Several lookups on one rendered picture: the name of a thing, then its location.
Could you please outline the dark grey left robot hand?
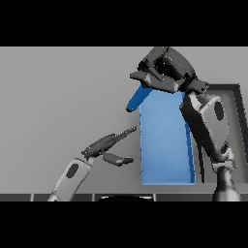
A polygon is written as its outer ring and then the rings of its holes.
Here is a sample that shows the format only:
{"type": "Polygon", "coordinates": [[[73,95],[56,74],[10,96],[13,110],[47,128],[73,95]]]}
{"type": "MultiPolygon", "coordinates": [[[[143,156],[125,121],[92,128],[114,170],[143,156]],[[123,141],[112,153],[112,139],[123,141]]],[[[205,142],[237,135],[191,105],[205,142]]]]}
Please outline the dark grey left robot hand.
{"type": "Polygon", "coordinates": [[[104,136],[101,139],[93,142],[87,146],[82,152],[81,155],[87,160],[96,159],[100,156],[103,157],[103,160],[109,164],[115,165],[117,167],[122,167],[134,162],[133,158],[130,157],[121,157],[109,153],[109,150],[116,145],[119,141],[127,138],[131,133],[137,129],[136,126],[131,127],[125,131],[122,131],[119,134],[110,134],[104,136]]]}

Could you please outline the blue bin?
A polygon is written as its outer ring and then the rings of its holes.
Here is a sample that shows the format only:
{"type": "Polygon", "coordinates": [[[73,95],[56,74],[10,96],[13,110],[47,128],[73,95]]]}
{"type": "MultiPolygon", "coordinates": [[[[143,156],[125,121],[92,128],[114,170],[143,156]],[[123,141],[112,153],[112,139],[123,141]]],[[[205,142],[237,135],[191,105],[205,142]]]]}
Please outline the blue bin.
{"type": "Polygon", "coordinates": [[[191,133],[179,109],[183,97],[153,90],[139,107],[142,185],[196,182],[191,133]]]}

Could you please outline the blue pipe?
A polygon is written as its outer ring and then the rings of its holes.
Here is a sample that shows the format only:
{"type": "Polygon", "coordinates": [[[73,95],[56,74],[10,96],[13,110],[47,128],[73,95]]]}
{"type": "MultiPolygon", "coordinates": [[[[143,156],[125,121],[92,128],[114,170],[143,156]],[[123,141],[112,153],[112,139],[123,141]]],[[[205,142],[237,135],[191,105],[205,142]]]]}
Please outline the blue pipe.
{"type": "Polygon", "coordinates": [[[126,110],[128,112],[135,111],[145,100],[145,98],[151,93],[152,88],[144,88],[142,85],[139,86],[133,97],[129,100],[126,110]]]}

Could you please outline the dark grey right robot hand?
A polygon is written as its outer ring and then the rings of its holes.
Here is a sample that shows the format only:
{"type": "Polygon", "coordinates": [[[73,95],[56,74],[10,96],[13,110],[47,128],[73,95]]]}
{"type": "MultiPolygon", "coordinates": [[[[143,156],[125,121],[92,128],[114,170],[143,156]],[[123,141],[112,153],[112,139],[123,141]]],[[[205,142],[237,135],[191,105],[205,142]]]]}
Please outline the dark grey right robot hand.
{"type": "Polygon", "coordinates": [[[209,83],[197,77],[191,63],[170,46],[155,46],[139,62],[137,70],[130,73],[131,79],[141,82],[144,88],[168,93],[194,92],[200,95],[209,83]]]}

